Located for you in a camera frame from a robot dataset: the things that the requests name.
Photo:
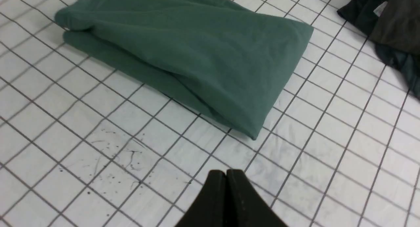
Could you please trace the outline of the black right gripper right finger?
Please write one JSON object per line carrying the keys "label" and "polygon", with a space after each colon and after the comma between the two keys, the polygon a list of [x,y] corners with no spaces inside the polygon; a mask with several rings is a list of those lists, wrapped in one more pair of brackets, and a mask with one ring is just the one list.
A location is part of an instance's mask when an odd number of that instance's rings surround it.
{"label": "black right gripper right finger", "polygon": [[227,227],[286,227],[253,188],[243,170],[226,173]]}

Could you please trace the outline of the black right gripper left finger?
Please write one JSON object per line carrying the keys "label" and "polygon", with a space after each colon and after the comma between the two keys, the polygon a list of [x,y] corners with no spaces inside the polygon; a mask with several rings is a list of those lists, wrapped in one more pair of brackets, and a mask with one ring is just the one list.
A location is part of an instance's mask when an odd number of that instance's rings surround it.
{"label": "black right gripper left finger", "polygon": [[222,227],[226,176],[220,170],[211,170],[192,205],[177,223],[177,227]]}

